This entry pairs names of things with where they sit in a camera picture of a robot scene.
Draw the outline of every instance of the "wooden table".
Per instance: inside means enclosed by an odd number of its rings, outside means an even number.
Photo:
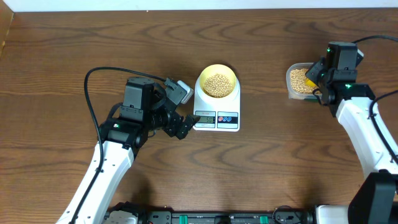
[[[238,133],[159,132],[141,149],[111,205],[174,210],[272,210],[348,204],[363,175],[328,108],[290,100],[285,73],[314,62],[329,41],[398,35],[398,9],[17,13],[0,60],[0,220],[53,223],[93,155],[83,80],[124,67],[194,86],[228,63],[241,82]],[[360,43],[359,82],[376,95],[398,87],[398,43]],[[129,74],[97,72],[89,91],[99,122],[123,100]],[[398,136],[396,97],[380,102]],[[192,113],[193,100],[178,112]]]

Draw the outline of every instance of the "black cable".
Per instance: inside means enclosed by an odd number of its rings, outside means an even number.
[[[398,42],[398,38],[397,37],[391,37],[391,36],[388,36],[388,35],[373,35],[373,36],[361,38],[359,40],[355,40],[355,41],[353,41],[353,43],[356,44],[358,42],[361,42],[361,41],[364,41],[364,40],[369,40],[369,39],[387,39],[387,40],[393,40],[393,41]]]
[[[151,136],[148,136],[148,138],[152,138],[152,137],[154,137],[154,136],[155,136],[155,134],[156,134],[156,130],[154,130],[154,133],[153,133]]]
[[[321,105],[321,106],[328,106],[326,103],[322,103],[321,98],[320,98],[317,94],[315,94],[317,91],[320,91],[320,89],[319,89],[319,88],[314,89],[314,90],[312,91],[312,95],[314,95],[315,98],[318,100],[319,105]]]
[[[106,119],[110,119],[113,117],[114,113],[119,109],[120,106],[122,106],[123,103],[116,103],[115,105],[112,106],[111,110],[108,113],[108,117]]]
[[[118,68],[118,67],[96,67],[87,72],[86,77],[85,77],[85,84],[84,84],[85,97],[86,97],[86,101],[87,101],[88,110],[90,111],[90,114],[91,114],[91,118],[93,118],[95,131],[97,132],[97,138],[98,138],[98,144],[99,144],[99,164],[98,164],[97,169],[95,170],[93,179],[91,180],[90,184],[88,184],[85,193],[83,194],[79,204],[77,205],[75,213],[72,216],[72,220],[69,222],[70,224],[75,223],[77,216],[79,214],[79,211],[81,209],[81,206],[83,206],[88,193],[90,192],[92,186],[94,185],[95,180],[97,179],[97,176],[102,171],[102,165],[104,162],[104,149],[103,149],[103,145],[102,145],[103,143],[102,143],[101,135],[100,135],[100,127],[98,126],[98,122],[97,122],[97,119],[94,114],[94,109],[93,109],[93,106],[91,105],[90,97],[88,96],[88,88],[87,88],[88,77],[90,76],[91,73],[93,73],[94,71],[98,71],[98,70],[116,70],[116,71],[122,71],[122,72],[129,72],[129,73],[133,73],[136,75],[142,75],[142,76],[149,77],[149,78],[155,78],[162,82],[166,82],[166,80],[164,78],[160,78],[155,75],[149,75],[149,74],[145,74],[142,72],[137,72],[137,71],[133,71],[133,70],[125,69],[125,68]]]
[[[294,223],[294,224],[300,224],[300,223],[301,223],[301,217],[299,217],[299,215],[297,214],[297,212],[296,212],[292,207],[290,207],[290,206],[288,206],[288,205],[281,205],[281,206],[277,207],[277,208],[274,210],[274,212],[272,212],[272,219],[273,219],[277,224],[281,224],[281,223],[280,223],[279,221],[276,220],[276,218],[275,218],[275,213],[276,213],[276,211],[278,211],[280,208],[283,208],[283,207],[289,208],[289,209],[293,210],[294,215],[300,220],[299,222]]]
[[[381,138],[381,141],[382,141],[382,142],[384,143],[384,145],[386,146],[386,149],[387,149],[388,152],[390,153],[390,155],[391,155],[392,159],[394,160],[394,162],[398,165],[398,157],[395,155],[394,151],[391,149],[391,147],[390,147],[390,145],[388,144],[387,140],[386,140],[385,137],[383,136],[383,133],[381,133],[381,130],[380,130],[380,128],[379,128],[379,125],[377,124],[376,119],[374,118],[376,114],[373,113],[373,106],[374,106],[374,104],[375,104],[377,101],[379,101],[379,100],[381,100],[381,99],[383,99],[383,98],[385,98],[385,97],[387,97],[387,96],[391,96],[391,95],[393,95],[393,94],[395,94],[395,93],[398,93],[398,90],[392,91],[392,92],[390,92],[390,93],[384,94],[384,95],[382,95],[382,96],[377,97],[376,99],[374,99],[374,100],[372,101],[370,107],[369,107],[369,117],[370,117],[370,119],[372,120],[373,126],[374,126],[374,128],[376,129],[377,133],[379,134],[379,136],[380,136],[380,138]]]

